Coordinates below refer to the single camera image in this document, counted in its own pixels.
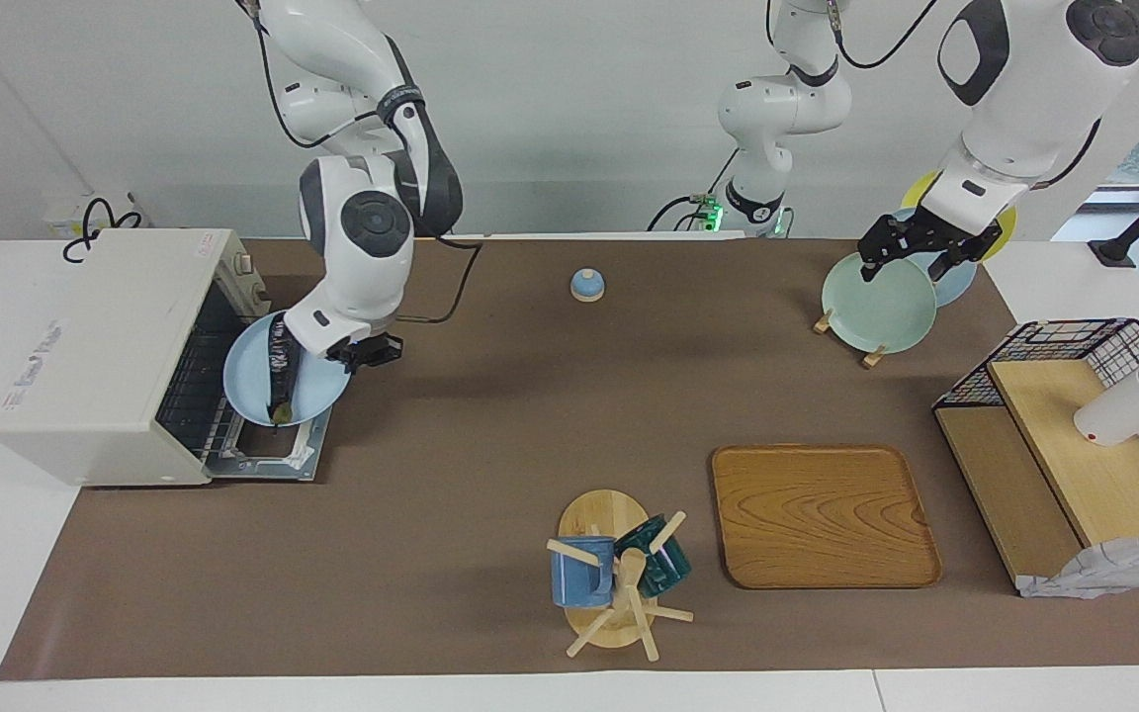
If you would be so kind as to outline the wooden plate rack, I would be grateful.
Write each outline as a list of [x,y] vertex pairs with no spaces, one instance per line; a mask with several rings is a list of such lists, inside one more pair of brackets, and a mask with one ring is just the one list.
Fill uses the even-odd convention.
[[[813,325],[813,330],[819,334],[829,332],[829,329],[831,329],[831,316],[834,316],[833,310],[823,311],[823,314],[820,316],[820,319]],[[880,344],[880,347],[877,347],[877,350],[874,350],[871,353],[866,353],[863,359],[860,360],[860,366],[865,369],[872,369],[874,366],[880,362],[883,355],[885,355],[885,350],[886,344]]]

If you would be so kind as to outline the blue mug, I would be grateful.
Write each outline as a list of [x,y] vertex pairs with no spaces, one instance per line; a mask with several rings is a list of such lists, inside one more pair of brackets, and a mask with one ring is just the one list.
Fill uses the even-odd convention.
[[552,599],[562,608],[604,607],[613,600],[613,537],[557,537],[558,545],[597,556],[598,565],[551,553]]

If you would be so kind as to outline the wooden mug tree stand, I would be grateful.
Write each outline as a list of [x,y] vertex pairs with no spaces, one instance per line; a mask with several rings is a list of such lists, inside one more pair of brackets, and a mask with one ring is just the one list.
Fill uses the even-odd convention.
[[[577,496],[562,513],[555,537],[548,538],[546,549],[550,553],[562,553],[570,558],[598,565],[597,556],[566,545],[558,545],[557,537],[613,537],[614,542],[638,524],[652,518],[644,507],[633,499],[614,489],[596,489]],[[667,517],[667,527],[659,532],[652,545],[656,553],[669,537],[674,537],[678,527],[686,518],[683,512],[677,512]],[[639,643],[644,646],[648,662],[659,660],[658,645],[653,636],[653,623],[657,619],[674,619],[674,621],[691,622],[693,612],[667,608],[659,604],[658,596],[646,598],[638,591],[638,582],[642,576],[646,555],[639,549],[628,549],[613,560],[613,600],[604,607],[596,608],[560,608],[564,609],[567,622],[575,633],[575,639],[566,650],[567,657],[577,657],[587,646],[601,649],[623,649],[625,646]]]

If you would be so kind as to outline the wooden serving tray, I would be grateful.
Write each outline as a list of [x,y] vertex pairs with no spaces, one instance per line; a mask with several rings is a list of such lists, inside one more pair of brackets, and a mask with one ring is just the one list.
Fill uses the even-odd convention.
[[734,586],[918,589],[943,576],[912,468],[895,447],[719,447],[710,468]]

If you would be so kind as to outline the light blue racked plate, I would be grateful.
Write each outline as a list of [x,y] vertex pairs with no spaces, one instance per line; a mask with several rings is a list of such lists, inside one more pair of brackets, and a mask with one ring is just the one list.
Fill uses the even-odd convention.
[[[908,260],[913,262],[913,265],[918,265],[923,272],[929,272],[932,263],[940,256],[941,253],[939,252],[918,252],[909,255]],[[941,309],[953,303],[957,298],[961,298],[962,294],[972,288],[977,272],[978,265],[976,262],[964,261],[959,265],[948,269],[945,275],[941,276],[936,281],[932,281],[932,287],[935,289],[936,295],[936,305]]]

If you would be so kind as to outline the beige toaster oven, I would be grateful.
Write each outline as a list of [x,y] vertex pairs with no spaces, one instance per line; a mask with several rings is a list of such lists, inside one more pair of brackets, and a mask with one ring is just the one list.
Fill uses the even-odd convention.
[[79,488],[312,481],[328,414],[248,455],[256,423],[226,396],[227,353],[270,306],[229,229],[103,231],[6,391],[1,445]]

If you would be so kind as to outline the white cup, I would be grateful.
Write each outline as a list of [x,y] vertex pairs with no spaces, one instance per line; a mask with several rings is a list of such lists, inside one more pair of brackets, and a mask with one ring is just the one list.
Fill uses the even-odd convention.
[[1139,434],[1139,370],[1081,406],[1073,414],[1073,424],[1081,436],[1103,447],[1115,447]]

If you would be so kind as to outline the dark green mug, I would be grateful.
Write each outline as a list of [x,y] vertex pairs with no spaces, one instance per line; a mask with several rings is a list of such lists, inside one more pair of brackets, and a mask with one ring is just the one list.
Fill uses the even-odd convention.
[[661,513],[652,515],[645,523],[618,537],[614,545],[615,556],[621,556],[628,549],[639,549],[646,555],[645,571],[638,582],[638,591],[646,598],[667,594],[690,576],[693,571],[682,546],[674,537],[669,537],[656,553],[652,551],[653,542],[664,527],[667,527],[667,517]]

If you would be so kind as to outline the pale green plate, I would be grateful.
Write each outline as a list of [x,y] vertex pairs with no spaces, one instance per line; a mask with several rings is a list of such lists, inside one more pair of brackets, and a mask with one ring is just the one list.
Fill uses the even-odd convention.
[[839,257],[823,280],[822,314],[833,310],[831,333],[854,350],[885,355],[917,346],[931,334],[937,313],[929,275],[906,260],[892,261],[872,283],[860,278],[859,255]]

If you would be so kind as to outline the brown table mat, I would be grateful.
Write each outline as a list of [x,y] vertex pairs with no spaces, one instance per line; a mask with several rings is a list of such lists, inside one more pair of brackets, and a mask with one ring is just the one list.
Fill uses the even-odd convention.
[[[1,680],[514,674],[644,668],[565,650],[544,542],[589,490],[687,514],[659,668],[1138,666],[1139,589],[1024,599],[931,403],[1011,329],[980,278],[876,369],[816,336],[846,240],[497,240],[461,309],[357,375],[311,483],[87,489]],[[579,269],[604,298],[570,295]],[[885,443],[912,466],[943,576],[915,590],[749,591],[726,576],[710,457]]]

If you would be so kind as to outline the dark purple eggplant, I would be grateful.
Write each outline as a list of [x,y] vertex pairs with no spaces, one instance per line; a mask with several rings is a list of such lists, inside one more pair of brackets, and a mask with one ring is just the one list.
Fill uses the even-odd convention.
[[294,420],[293,396],[297,387],[302,347],[290,333],[285,313],[276,312],[268,325],[268,418],[272,425],[288,425]]

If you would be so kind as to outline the yellow plate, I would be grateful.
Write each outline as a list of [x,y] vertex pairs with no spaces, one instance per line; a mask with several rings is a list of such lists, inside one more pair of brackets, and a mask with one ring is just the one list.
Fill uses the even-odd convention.
[[[910,186],[909,190],[906,191],[903,200],[900,204],[900,211],[911,211],[916,208],[923,198],[923,195],[931,189],[931,186],[937,180],[937,171],[927,172],[927,174],[919,177],[917,181]],[[1015,234],[1017,222],[1018,222],[1018,210],[1017,206],[1009,208],[1003,208],[998,216],[995,216],[995,222],[1000,226],[1001,234],[993,243],[991,243],[990,248],[986,251],[984,257],[981,261],[988,261],[990,257],[994,257],[998,253],[1003,249],[1005,244],[1007,244],[1011,236]]]

